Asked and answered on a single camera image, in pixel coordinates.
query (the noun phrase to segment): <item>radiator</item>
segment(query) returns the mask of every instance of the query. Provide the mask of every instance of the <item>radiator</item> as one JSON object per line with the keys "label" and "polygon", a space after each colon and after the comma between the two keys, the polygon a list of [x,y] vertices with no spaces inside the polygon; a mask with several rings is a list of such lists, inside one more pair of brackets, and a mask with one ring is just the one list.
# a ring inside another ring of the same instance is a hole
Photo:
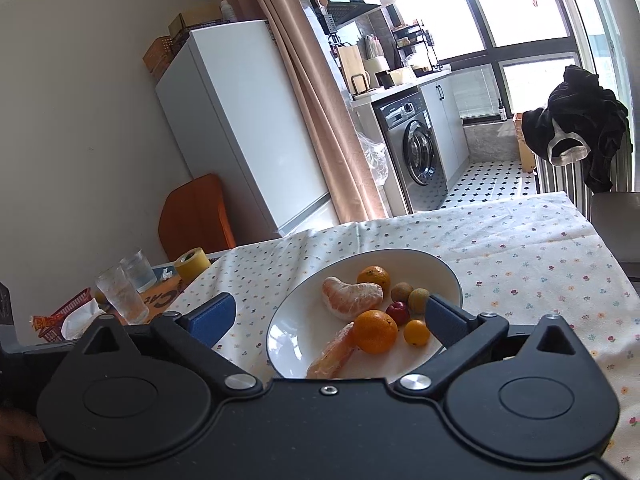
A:
{"label": "radiator", "polygon": [[[611,163],[610,179],[613,182],[612,191],[631,191],[631,153],[632,145],[629,133],[623,139],[622,146]],[[546,160],[536,155],[536,171],[540,193],[564,191],[569,200],[574,203],[578,211],[589,220],[591,197],[593,193],[584,185],[582,165],[574,162],[567,166],[552,166]]]}

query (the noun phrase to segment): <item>dining table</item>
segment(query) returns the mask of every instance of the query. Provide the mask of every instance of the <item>dining table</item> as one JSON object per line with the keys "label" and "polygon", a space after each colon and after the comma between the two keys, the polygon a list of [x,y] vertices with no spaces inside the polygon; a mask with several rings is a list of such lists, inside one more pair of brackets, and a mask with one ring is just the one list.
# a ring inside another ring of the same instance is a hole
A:
{"label": "dining table", "polygon": [[463,308],[511,324],[561,314],[620,402],[604,459],[640,479],[640,298],[593,226],[564,192],[350,222],[224,253],[172,304],[181,313],[220,292],[236,300],[235,325],[214,350],[261,379],[276,375],[266,349],[271,317],[318,270],[384,248],[430,253],[456,274]]}

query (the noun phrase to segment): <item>black jacket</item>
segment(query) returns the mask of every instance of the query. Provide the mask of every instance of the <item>black jacket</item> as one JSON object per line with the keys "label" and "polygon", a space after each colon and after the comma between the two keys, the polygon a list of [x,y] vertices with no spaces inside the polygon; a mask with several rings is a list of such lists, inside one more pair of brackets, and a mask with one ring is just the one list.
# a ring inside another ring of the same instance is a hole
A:
{"label": "black jacket", "polygon": [[527,146],[545,160],[555,135],[552,120],[564,132],[576,133],[585,140],[591,153],[582,160],[582,174],[585,185],[594,193],[611,190],[611,159],[629,130],[629,111],[611,90],[598,84],[599,78],[569,65],[564,70],[564,82],[549,96],[547,108],[524,112],[522,118]]}

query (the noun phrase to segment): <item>orange chair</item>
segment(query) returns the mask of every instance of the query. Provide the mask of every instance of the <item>orange chair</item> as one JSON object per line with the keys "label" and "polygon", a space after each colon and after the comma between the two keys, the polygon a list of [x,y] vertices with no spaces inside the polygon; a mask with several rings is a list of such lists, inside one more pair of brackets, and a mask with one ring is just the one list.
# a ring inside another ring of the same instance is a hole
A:
{"label": "orange chair", "polygon": [[158,235],[170,260],[177,260],[194,247],[202,247],[205,253],[234,248],[236,241],[226,218],[220,179],[206,174],[169,193]]}

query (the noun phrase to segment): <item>cutting board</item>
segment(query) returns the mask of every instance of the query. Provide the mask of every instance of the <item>cutting board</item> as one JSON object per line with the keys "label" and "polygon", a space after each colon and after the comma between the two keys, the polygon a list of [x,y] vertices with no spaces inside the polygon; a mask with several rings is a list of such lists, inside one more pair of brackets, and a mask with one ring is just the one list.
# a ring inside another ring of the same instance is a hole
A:
{"label": "cutting board", "polygon": [[[338,47],[338,57],[340,58],[340,64],[342,65],[342,72],[344,73],[344,79],[347,83],[347,87],[349,88],[349,92],[352,95],[359,94],[360,92],[367,91],[369,89],[369,85],[366,84],[368,81],[367,71],[364,70],[364,64],[362,63],[362,58],[360,57],[360,51],[357,46],[339,46]],[[351,77],[356,74],[363,74],[365,80],[361,77],[354,78],[355,86],[351,81]]]}

